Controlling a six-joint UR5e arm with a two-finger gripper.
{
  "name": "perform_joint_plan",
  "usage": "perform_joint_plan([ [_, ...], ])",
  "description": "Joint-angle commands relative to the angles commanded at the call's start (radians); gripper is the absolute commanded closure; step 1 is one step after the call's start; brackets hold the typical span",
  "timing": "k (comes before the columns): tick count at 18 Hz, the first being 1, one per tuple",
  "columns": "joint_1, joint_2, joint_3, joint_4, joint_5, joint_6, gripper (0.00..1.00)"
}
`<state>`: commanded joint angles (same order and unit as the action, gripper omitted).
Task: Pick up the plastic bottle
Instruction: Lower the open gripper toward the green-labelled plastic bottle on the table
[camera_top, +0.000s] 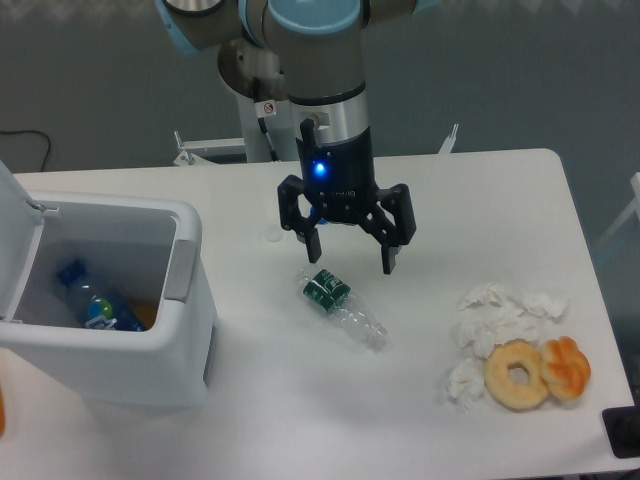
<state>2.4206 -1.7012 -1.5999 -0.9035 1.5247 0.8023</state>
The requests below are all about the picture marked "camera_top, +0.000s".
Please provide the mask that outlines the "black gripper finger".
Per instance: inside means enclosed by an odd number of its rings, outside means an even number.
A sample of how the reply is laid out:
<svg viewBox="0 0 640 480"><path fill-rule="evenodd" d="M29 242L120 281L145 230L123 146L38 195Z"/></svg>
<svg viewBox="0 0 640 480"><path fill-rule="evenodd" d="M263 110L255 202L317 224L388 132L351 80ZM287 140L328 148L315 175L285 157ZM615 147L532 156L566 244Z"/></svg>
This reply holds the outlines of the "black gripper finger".
<svg viewBox="0 0 640 480"><path fill-rule="evenodd" d="M380 244L383 273L391 274L396 255L417 231L409 186L374 185L351 201L349 210L354 221Z"/></svg>
<svg viewBox="0 0 640 480"><path fill-rule="evenodd" d="M288 175L277 187L279 218L281 227L293 231L305 244L308 261L316 263L322 255L319 232L316 225L303 217L299 197L304 194L304 182L295 175Z"/></svg>

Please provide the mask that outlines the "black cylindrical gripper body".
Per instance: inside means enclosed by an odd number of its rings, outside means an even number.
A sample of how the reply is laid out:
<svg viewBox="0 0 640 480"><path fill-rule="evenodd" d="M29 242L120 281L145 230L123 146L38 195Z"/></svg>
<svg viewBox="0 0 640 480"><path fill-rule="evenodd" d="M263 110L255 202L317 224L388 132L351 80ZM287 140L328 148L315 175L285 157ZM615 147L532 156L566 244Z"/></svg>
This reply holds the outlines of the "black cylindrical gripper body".
<svg viewBox="0 0 640 480"><path fill-rule="evenodd" d="M321 144L315 122L307 117L300 123L297 141L301 162L303 196L323 208L328 221L357 224L350 202L375 184L371 131L338 143Z"/></svg>

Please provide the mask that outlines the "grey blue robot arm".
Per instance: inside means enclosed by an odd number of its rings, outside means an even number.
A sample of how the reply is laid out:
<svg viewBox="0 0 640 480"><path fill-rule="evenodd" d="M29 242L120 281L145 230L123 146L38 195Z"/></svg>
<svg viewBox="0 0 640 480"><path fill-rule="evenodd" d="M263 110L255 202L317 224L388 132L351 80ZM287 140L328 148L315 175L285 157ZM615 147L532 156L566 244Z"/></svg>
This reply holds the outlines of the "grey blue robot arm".
<svg viewBox="0 0 640 480"><path fill-rule="evenodd" d="M375 180L361 32L417 14L430 1L159 1L172 40L198 51L235 40L274 54L283 78L301 176L278 187L280 223L310 262L321 254L320 220L358 225L381 246L391 273L416 221L407 185Z"/></svg>

